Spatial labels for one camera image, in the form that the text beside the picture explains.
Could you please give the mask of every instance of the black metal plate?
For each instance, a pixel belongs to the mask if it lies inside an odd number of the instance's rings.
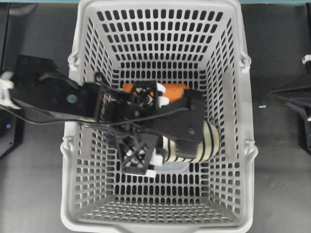
[[[0,157],[14,145],[16,117],[0,109]]]

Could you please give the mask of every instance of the screw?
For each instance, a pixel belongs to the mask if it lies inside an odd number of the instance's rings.
[[[74,94],[67,95],[67,102],[76,103],[78,101],[78,97]]]
[[[188,129],[188,133],[190,133],[190,134],[193,135],[193,134],[194,134],[194,129],[193,129],[193,128],[189,128],[189,129]]]
[[[136,118],[139,117],[139,111],[138,111],[138,110],[135,110],[134,116],[135,116]]]
[[[52,102],[55,103],[55,104],[57,104],[57,103],[58,103],[57,98],[53,98],[53,99],[52,99]]]

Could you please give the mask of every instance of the black cable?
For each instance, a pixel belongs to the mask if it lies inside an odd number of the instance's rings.
[[[155,114],[155,115],[152,115],[152,116],[146,116],[146,117],[141,117],[141,118],[137,118],[137,119],[119,121],[119,122],[111,123],[111,124],[108,124],[108,125],[109,126],[124,125],[124,124],[138,122],[138,121],[151,120],[151,119],[155,119],[155,118],[159,118],[159,117],[165,117],[165,116],[168,116],[168,115],[171,115],[171,114],[175,114],[175,113],[178,113],[178,112],[182,112],[182,111],[189,111],[189,108],[186,108],[186,107],[177,108],[177,109],[174,109],[174,110],[171,110],[171,111],[167,111],[165,113]]]
[[[133,122],[138,122],[138,121],[145,121],[145,120],[150,120],[150,119],[155,119],[155,118],[159,118],[159,117],[165,117],[171,114],[175,114],[181,111],[187,111],[189,110],[186,107],[183,108],[177,108],[171,111],[167,111],[165,113],[160,113],[160,114],[155,114],[152,116],[146,116],[146,117],[141,117],[141,118],[136,118],[136,119],[131,119],[131,120],[124,120],[124,121],[119,121],[119,122],[115,122],[115,123],[110,123],[110,122],[89,122],[89,121],[84,121],[84,120],[77,120],[77,119],[59,119],[59,120],[47,120],[47,121],[34,121],[34,120],[30,120],[28,118],[25,118],[23,116],[20,116],[19,114],[15,113],[14,111],[10,110],[9,108],[0,105],[1,108],[3,108],[4,110],[6,110],[7,112],[9,112],[10,114],[16,116],[19,119],[22,119],[30,124],[34,124],[34,125],[50,125],[50,124],[55,124],[55,123],[64,123],[64,122],[68,122],[68,121],[73,121],[73,122],[77,122],[77,123],[82,123],[82,124],[86,124],[86,125],[98,125],[98,126],[103,126],[103,125],[107,125],[107,126],[116,126],[116,125],[124,125],[124,124],[128,124],[128,123],[133,123]]]
[[[78,122],[78,123],[90,123],[88,121],[83,121],[83,120],[76,120],[76,119],[60,119],[60,120],[47,120],[47,121],[34,121],[34,120],[30,120],[28,118],[25,118],[17,113],[15,113],[14,111],[10,110],[9,108],[3,106],[3,105],[0,105],[0,108],[3,108],[5,111],[9,112],[10,114],[16,116],[17,118],[23,120],[23,121],[26,121],[30,124],[34,124],[34,125],[50,125],[50,124],[55,124],[55,123],[64,123],[66,121],[75,121],[75,122]]]

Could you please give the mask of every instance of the white plastic clip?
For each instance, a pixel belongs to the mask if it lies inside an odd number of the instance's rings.
[[[73,151],[73,137],[63,137],[63,143],[61,145],[61,148],[69,151]]]
[[[311,54],[307,54],[302,58],[302,64],[306,64],[307,62],[311,61]]]
[[[244,52],[242,52],[242,58],[240,60],[240,66],[242,68],[242,73],[247,73],[251,68],[252,59]]]
[[[0,105],[14,109],[20,109],[11,101],[9,89],[14,88],[14,83],[10,81],[13,72],[4,72],[0,77]]]
[[[80,59],[78,59],[76,56],[69,56],[68,57],[68,64],[71,71],[77,71],[78,65],[80,63]]]
[[[251,154],[255,150],[255,141],[254,140],[246,140],[245,141],[246,146],[245,146],[245,154]]]

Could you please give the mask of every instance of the black and white striped toy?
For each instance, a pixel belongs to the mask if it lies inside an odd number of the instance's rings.
[[[176,151],[176,143],[163,136],[163,149],[166,150],[167,156],[164,162],[183,162],[183,163],[198,163],[208,160],[214,156],[219,149],[219,134],[216,127],[205,121],[203,124],[203,140],[198,144],[196,157],[194,159],[185,159],[178,156]]]

